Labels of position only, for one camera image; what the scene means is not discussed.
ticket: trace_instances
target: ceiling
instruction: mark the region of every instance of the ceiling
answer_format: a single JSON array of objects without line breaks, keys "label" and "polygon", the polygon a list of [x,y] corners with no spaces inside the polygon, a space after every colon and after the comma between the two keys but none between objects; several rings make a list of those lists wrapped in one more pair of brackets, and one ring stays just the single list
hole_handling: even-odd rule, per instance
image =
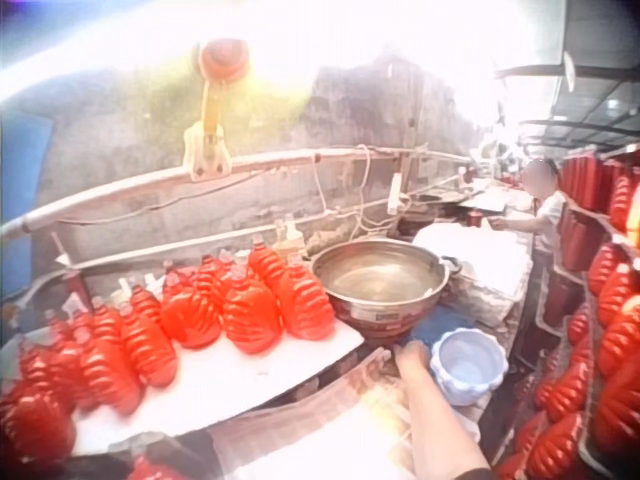
[{"label": "ceiling", "polygon": [[[640,142],[640,2],[516,0],[533,46],[516,65],[497,62],[507,123],[531,155]],[[573,91],[566,51],[575,65]]]}]

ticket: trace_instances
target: white plastic bowl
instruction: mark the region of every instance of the white plastic bowl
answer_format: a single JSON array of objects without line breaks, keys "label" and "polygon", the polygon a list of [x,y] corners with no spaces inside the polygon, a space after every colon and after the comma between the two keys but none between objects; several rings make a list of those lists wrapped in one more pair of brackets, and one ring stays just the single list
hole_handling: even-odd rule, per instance
[{"label": "white plastic bowl", "polygon": [[504,379],[509,364],[495,337],[475,328],[446,333],[433,346],[431,369],[451,405],[472,405]]}]

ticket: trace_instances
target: blue tarp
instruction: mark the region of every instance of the blue tarp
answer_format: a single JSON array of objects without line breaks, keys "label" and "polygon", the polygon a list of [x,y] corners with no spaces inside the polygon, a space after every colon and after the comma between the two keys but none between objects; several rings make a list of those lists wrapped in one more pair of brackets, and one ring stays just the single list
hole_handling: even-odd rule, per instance
[{"label": "blue tarp", "polygon": [[[2,223],[35,204],[53,122],[25,113],[2,112]],[[2,246],[2,298],[31,284],[31,238]]]}]

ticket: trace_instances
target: hand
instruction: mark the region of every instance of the hand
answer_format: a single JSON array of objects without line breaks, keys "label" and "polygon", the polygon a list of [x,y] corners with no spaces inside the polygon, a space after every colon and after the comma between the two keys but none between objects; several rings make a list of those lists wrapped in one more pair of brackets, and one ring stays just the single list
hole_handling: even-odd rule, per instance
[{"label": "hand", "polygon": [[400,376],[405,380],[425,372],[431,359],[431,352],[420,340],[412,340],[404,347],[396,345],[394,352]]},{"label": "hand", "polygon": [[509,221],[504,217],[489,217],[489,225],[494,230],[506,230],[509,228]]}]

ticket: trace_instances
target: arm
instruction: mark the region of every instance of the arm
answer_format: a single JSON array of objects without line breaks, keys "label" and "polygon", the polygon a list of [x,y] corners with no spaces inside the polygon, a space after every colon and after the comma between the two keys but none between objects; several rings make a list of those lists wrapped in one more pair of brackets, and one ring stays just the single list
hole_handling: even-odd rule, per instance
[{"label": "arm", "polygon": [[516,230],[518,232],[539,233],[549,235],[555,228],[551,220],[547,217],[538,216],[536,218],[527,219],[505,219],[507,230]]},{"label": "arm", "polygon": [[480,448],[460,425],[425,365],[427,349],[413,341],[396,352],[409,397],[413,458],[420,480],[451,480],[488,469]]}]

